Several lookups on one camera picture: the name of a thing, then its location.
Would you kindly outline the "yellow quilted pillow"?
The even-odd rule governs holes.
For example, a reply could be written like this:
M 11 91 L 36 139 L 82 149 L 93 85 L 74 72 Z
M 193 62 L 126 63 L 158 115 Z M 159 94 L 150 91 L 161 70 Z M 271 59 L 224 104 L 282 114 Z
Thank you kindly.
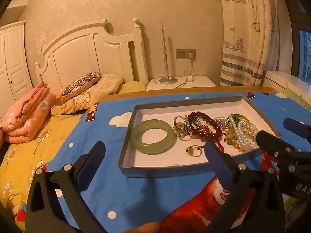
M 124 79 L 119 75 L 103 74 L 90 88 L 62 104 L 54 105 L 51 108 L 51 114 L 67 115 L 87 109 L 94 111 L 94 105 L 102 102 L 108 95 L 146 91 L 146 89 L 145 84 L 141 82 L 132 81 L 125 83 Z

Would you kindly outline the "white wooden headboard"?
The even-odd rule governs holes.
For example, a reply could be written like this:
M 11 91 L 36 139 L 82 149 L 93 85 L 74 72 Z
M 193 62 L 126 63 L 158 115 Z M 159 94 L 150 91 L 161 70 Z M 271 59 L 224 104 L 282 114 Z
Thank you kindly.
M 82 23 L 59 34 L 43 50 L 44 63 L 36 64 L 38 80 L 55 91 L 91 72 L 148 84 L 143 30 L 138 18 L 132 22 L 132 32 L 124 35 L 108 33 L 106 19 Z

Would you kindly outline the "blue cartoon tablecloth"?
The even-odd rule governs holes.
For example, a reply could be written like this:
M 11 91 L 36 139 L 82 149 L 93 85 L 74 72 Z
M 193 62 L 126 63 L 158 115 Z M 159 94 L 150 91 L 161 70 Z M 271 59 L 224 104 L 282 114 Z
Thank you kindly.
M 166 232 L 199 232 L 207 226 L 229 196 L 212 171 L 163 178 L 130 178 L 117 166 L 131 116 L 137 122 L 162 119 L 172 124 L 174 118 L 202 111 L 212 118 L 242 114 L 258 129 L 268 125 L 256 113 L 260 109 L 280 131 L 282 138 L 310 151 L 307 140 L 283 127 L 290 117 L 310 123 L 310 111 L 285 95 L 256 93 L 246 102 L 191 105 L 192 100 L 210 99 L 213 93 L 166 95 L 101 102 L 88 121 L 82 116 L 48 170 L 59 170 L 90 151 L 97 141 L 105 144 L 106 154 L 82 198 L 101 225 L 109 232 L 123 232 L 149 222 L 164 223 Z

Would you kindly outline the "green gold pendant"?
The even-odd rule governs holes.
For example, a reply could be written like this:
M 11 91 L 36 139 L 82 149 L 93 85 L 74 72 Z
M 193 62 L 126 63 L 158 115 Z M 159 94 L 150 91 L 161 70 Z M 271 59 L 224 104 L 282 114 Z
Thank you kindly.
M 238 125 L 242 120 L 243 122 L 249 123 L 249 119 L 241 114 L 232 114 L 232 118 L 235 121 L 235 124 Z

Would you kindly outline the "pink folded quilt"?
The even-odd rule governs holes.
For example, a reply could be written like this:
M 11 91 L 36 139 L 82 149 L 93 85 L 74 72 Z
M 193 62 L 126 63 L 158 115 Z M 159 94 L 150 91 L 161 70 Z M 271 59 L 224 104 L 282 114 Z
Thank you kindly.
M 48 84 L 39 83 L 5 112 L 1 122 L 3 140 L 11 144 L 33 140 L 55 101 L 56 96 L 50 92 Z

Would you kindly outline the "wall power outlet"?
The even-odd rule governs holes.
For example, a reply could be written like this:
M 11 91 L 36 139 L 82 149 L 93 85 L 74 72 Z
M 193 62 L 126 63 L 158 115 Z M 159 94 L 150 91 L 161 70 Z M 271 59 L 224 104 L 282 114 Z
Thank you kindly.
M 196 59 L 196 50 L 176 49 L 176 59 Z

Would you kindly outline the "white nightstand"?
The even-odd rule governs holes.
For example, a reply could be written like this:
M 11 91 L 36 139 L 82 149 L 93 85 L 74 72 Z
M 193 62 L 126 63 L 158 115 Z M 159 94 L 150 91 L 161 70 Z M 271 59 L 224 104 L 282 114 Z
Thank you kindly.
M 167 79 L 163 82 L 164 78 L 151 79 L 147 86 L 147 91 L 151 90 L 171 90 L 178 88 L 194 88 L 194 87 L 216 87 L 217 85 L 206 76 L 193 76 L 193 77 L 177 77 L 174 79 Z

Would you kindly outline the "window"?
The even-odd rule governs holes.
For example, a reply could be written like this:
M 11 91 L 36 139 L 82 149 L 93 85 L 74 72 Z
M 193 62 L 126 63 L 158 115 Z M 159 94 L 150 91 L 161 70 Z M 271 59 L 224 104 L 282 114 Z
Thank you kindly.
M 300 0 L 292 8 L 293 63 L 292 75 L 310 85 L 310 15 Z

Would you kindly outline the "embroidered patterned pillow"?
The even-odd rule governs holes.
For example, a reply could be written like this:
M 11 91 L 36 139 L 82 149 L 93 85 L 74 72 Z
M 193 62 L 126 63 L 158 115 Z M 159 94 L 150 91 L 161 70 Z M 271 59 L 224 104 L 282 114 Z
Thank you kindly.
M 81 76 L 63 89 L 61 97 L 63 99 L 71 99 L 76 97 L 96 84 L 101 77 L 102 75 L 99 72 L 91 72 Z

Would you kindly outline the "yellow floral bedsheet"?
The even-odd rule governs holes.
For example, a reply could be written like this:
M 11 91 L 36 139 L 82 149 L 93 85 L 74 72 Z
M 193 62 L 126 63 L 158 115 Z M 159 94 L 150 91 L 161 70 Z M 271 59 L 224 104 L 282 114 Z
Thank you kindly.
M 58 153 L 81 116 L 48 116 L 32 141 L 8 146 L 1 163 L 1 203 L 20 230 L 25 230 L 26 203 L 36 169 L 47 171 L 47 163 Z

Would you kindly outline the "green jade bangle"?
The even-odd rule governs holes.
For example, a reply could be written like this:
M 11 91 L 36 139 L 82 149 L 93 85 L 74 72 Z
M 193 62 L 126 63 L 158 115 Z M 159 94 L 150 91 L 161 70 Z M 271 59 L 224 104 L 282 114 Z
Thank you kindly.
M 172 127 L 159 119 L 145 120 L 131 130 L 129 146 L 146 155 L 158 155 L 176 143 Z

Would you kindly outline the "silver pearl brooch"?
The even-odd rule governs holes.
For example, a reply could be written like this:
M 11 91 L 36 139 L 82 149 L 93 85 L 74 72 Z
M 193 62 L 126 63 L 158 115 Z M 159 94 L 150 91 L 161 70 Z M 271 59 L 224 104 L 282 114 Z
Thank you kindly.
M 228 117 L 220 116 L 216 117 L 214 120 L 222 129 L 228 129 L 231 125 Z

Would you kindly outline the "white desk lamp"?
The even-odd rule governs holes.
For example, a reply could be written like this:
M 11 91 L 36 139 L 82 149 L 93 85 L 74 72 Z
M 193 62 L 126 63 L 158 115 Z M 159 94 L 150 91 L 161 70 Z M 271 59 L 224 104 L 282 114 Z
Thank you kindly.
M 160 84 L 164 84 L 164 85 L 175 84 L 178 81 L 178 79 L 176 77 L 170 76 L 169 74 L 166 40 L 165 40 L 163 25 L 160 26 L 160 31 L 161 31 L 161 37 L 162 37 L 162 50 L 163 50 L 165 72 L 162 74 L 162 77 L 159 79 L 159 82 Z

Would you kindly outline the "boat print curtain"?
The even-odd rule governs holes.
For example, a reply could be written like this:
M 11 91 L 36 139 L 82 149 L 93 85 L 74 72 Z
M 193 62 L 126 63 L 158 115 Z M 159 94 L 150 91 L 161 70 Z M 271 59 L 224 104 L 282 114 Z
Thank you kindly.
M 285 0 L 222 0 L 222 86 L 260 86 L 267 70 L 290 73 L 293 34 Z

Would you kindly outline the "grey shallow cardboard tray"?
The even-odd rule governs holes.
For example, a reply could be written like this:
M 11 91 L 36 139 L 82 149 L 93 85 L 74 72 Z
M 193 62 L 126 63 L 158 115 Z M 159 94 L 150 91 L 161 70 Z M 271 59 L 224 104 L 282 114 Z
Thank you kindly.
M 241 114 L 249 119 L 238 125 L 232 114 Z M 129 146 L 131 130 L 145 120 L 159 119 L 173 129 L 176 116 L 187 116 L 192 126 L 193 138 L 187 141 L 176 137 L 175 145 L 158 155 L 146 155 Z M 231 125 L 222 129 L 216 117 L 228 117 Z M 256 135 L 264 130 L 278 138 L 280 131 L 245 96 L 223 96 L 202 99 L 187 99 L 171 102 L 140 104 L 134 107 L 127 133 L 120 152 L 118 168 L 127 177 L 171 177 L 198 174 L 209 171 L 210 164 L 204 154 L 207 141 L 213 142 L 223 153 L 236 161 L 255 158 L 259 155 Z

